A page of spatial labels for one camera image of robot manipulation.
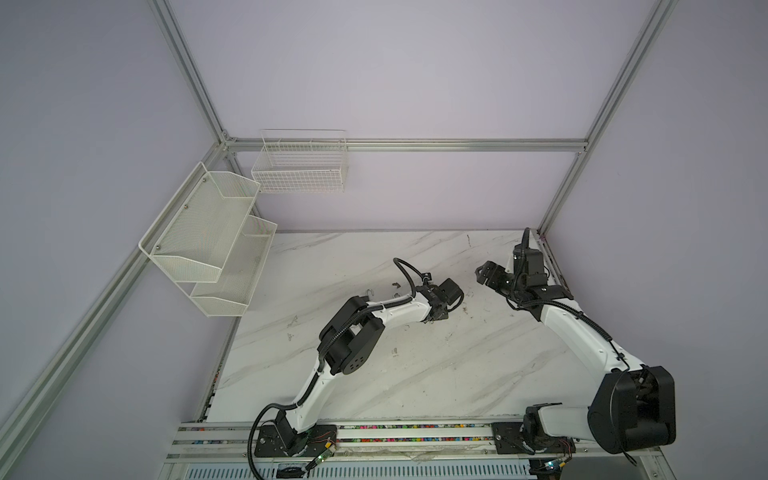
wire mesh basket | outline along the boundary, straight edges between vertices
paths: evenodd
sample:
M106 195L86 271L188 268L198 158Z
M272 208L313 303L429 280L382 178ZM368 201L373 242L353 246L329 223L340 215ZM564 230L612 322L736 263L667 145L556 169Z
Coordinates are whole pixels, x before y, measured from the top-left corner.
M277 225L249 215L216 283L197 283L190 298L208 316L242 316L261 276Z
M190 174L194 176L199 180L165 230L152 234L161 228L161 214L139 248L207 316L241 316L277 225L250 214L258 182L208 171L203 164Z
M251 174L261 191L343 192L349 158L343 130L262 130Z

two-tier mesh shelf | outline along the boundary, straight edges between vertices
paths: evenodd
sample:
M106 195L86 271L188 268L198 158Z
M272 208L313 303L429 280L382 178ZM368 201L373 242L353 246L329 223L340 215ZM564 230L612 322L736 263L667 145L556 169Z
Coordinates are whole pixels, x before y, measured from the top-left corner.
M162 232L155 224L139 248L207 316L241 316L248 309L277 225L251 214L259 183L226 171L200 176Z
M261 191L343 192L349 159L344 130L262 130L264 146L251 170Z

ventilation grille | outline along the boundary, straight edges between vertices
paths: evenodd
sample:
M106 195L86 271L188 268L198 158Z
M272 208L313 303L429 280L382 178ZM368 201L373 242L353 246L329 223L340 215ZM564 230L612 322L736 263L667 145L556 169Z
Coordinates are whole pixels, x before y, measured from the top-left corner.
M289 462L257 463L264 478L276 478L277 470L288 466L304 465ZM310 478L430 478L458 480L512 480L536 478L528 473L527 460L434 460L431 462L329 462L310 472ZM195 464L189 467L187 478L253 478L245 463Z

white robotic arm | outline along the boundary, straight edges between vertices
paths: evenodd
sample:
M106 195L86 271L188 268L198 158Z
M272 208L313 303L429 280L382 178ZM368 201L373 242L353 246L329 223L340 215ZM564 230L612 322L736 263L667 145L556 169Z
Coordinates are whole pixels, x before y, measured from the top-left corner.
M557 437L596 441L605 451L667 445L675 439L674 381L663 367L648 367L584 315L563 286L548 285L541 251L528 246L530 229L515 246L511 268L492 261L477 281L501 294L514 310L527 310L555 332L589 371L597 390L588 406L547 404L526 409L526 445Z
M372 312L371 315L380 319L382 325L387 328L393 328L407 323L423 322L432 311L432 306L429 305L429 301L421 293L417 293L415 298L407 303L389 308L386 306L387 303L366 302L366 304L368 306L381 305L384 307L383 310ZM359 366L365 362L366 358L367 357L358 357L357 360L353 359L350 369L352 371L357 370ZM306 379L304 387L301 389L302 393L296 396L293 403L299 403L304 392L306 392L310 385L312 385L314 378L318 376L316 384L312 388L309 396L300 406L286 413L288 422L293 429L296 430L296 433L304 433L317 423L320 410L328 401L333 389L336 387L336 383L343 376L341 372L332 373L331 366L325 359L323 359L322 369L318 368L319 365L320 359L318 358L315 360L315 366L310 377Z
M464 293L453 280L446 279L438 286L432 283L429 273L421 273L398 258L393 260L408 279L410 295L386 302L370 302L360 296L347 300L320 332L317 360L301 393L289 405L267 406L278 410L274 424L284 454L303 451L320 410L339 379L366 362L385 328L447 319L449 312L461 305ZM404 266L419 275L422 285L414 284Z

white marble surface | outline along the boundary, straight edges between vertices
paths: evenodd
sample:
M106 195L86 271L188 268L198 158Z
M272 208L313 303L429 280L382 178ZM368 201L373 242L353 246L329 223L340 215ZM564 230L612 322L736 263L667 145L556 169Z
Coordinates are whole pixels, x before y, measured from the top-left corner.
M208 421L250 421L269 402L290 402L310 373L320 330L349 297L407 291L393 257L437 283L451 277L464 303L447 320L386 329L322 418L477 418L543 402L589 405L595 386L566 345L475 281L475 268L505 265L520 238L517 230L278 233Z

